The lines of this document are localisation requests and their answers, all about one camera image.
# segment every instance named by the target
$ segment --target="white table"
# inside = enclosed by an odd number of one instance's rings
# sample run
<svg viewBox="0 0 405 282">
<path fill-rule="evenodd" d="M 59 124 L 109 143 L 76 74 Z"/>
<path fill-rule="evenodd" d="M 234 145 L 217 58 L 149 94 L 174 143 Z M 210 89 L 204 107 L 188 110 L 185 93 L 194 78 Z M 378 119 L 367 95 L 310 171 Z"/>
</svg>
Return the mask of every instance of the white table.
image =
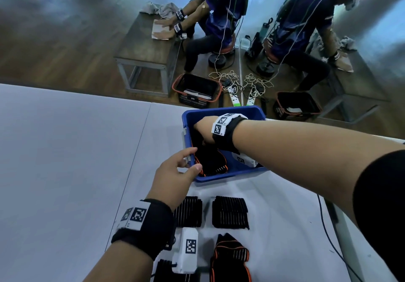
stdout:
<svg viewBox="0 0 405 282">
<path fill-rule="evenodd" d="M 0 281 L 82 281 L 104 253 L 150 103 L 0 85 Z"/>
<path fill-rule="evenodd" d="M 181 115 L 185 110 L 188 108 L 151 105 L 117 217 L 146 196 L 156 168 L 182 149 Z M 249 209 L 250 230 L 213 228 L 208 215 L 198 229 L 199 266 L 208 265 L 217 235 L 229 232 L 250 251 L 247 267 L 253 281 L 350 281 L 345 264 L 324 233 L 316 194 L 265 172 L 204 186 L 193 184 L 188 195 L 199 196 L 203 208 L 217 195 L 243 197 Z M 322 205 L 328 233 L 340 250 L 323 200 Z M 163 251 L 155 266 L 160 257 L 170 260 L 171 254 Z"/>
</svg>

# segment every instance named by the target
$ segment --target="seated person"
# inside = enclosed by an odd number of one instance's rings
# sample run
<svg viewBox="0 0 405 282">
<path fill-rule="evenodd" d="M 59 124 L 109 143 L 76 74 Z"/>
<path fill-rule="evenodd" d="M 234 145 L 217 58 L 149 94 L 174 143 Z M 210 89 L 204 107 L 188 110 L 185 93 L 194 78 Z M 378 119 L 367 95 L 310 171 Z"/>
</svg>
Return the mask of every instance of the seated person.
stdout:
<svg viewBox="0 0 405 282">
<path fill-rule="evenodd" d="M 197 64 L 198 55 L 210 52 L 219 53 L 232 41 L 232 34 L 236 23 L 240 19 L 244 0 L 191 0 L 182 10 L 180 20 L 174 16 L 157 22 L 164 27 L 178 24 L 181 32 L 188 37 L 194 34 L 195 24 L 198 22 L 205 32 L 205 37 L 191 40 L 186 48 L 185 72 L 191 72 Z M 168 39 L 176 35 L 176 27 L 170 31 L 154 33 L 157 38 Z"/>
<path fill-rule="evenodd" d="M 308 75 L 298 87 L 307 91 L 325 79 L 331 70 L 327 63 L 305 53 L 315 28 L 324 43 L 329 62 L 339 59 L 339 52 L 331 33 L 335 5 L 346 5 L 346 10 L 354 8 L 359 0 L 293 0 L 293 6 L 286 18 L 280 21 L 275 32 L 271 53 L 280 62 L 304 71 Z"/>
</svg>

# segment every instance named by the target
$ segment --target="navy t-shirt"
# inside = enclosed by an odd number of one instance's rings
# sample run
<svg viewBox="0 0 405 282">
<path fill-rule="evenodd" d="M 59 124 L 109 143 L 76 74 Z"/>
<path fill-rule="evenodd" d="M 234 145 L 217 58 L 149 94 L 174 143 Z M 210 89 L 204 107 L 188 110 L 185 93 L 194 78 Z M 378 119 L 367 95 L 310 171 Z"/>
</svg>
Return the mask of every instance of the navy t-shirt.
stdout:
<svg viewBox="0 0 405 282">
<path fill-rule="evenodd" d="M 206 2 L 211 9 L 205 24 L 206 30 L 221 39 L 225 32 L 222 46 L 229 45 L 236 23 L 241 16 L 243 0 L 206 0 Z"/>
<path fill-rule="evenodd" d="M 315 28 L 322 32 L 332 25 L 334 3 L 334 0 L 295 0 L 290 14 L 276 30 L 271 52 L 283 58 L 291 47 L 305 51 Z"/>
</svg>

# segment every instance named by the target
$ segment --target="basket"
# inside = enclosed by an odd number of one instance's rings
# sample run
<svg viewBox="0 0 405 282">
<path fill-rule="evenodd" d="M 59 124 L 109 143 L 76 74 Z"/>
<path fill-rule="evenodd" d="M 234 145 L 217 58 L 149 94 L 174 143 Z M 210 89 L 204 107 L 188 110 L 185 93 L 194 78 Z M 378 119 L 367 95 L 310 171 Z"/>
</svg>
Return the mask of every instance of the basket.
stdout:
<svg viewBox="0 0 405 282">
<path fill-rule="evenodd" d="M 218 81 L 201 76 L 181 74 L 172 84 L 172 89 L 178 93 L 180 103 L 203 109 L 218 100 L 222 92 L 222 85 Z"/>
<path fill-rule="evenodd" d="M 300 108 L 302 112 L 292 113 L 287 108 Z M 307 92 L 277 92 L 273 110 L 279 120 L 305 121 L 321 113 L 321 108 Z"/>
</svg>

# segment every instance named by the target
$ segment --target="blue container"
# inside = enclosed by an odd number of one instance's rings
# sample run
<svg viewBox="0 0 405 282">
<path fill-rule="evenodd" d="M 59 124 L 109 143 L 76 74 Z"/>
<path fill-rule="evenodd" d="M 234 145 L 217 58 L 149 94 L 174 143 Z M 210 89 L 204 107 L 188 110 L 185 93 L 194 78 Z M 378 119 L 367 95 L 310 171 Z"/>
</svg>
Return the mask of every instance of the blue container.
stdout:
<svg viewBox="0 0 405 282">
<path fill-rule="evenodd" d="M 211 115 L 224 115 L 226 113 L 241 113 L 250 120 L 266 120 L 266 116 L 258 106 L 242 106 L 242 107 L 229 107 L 229 108 L 212 108 L 212 109 L 197 109 L 197 110 L 188 110 L 181 118 L 183 119 L 183 127 L 185 129 L 184 141 L 185 146 L 191 146 L 191 137 L 190 137 L 190 127 L 193 127 L 195 123 L 200 121 L 203 117 Z M 208 182 L 215 179 L 223 179 L 226 177 L 232 177 L 240 174 L 246 174 L 251 172 L 258 171 L 267 171 L 265 167 L 259 168 L 250 168 L 232 157 L 232 153 L 229 151 L 220 151 L 226 158 L 228 172 L 225 174 L 212 175 L 207 177 L 196 177 L 196 182 Z M 194 155 L 191 155 L 191 162 L 189 165 L 192 166 L 195 164 Z"/>
</svg>

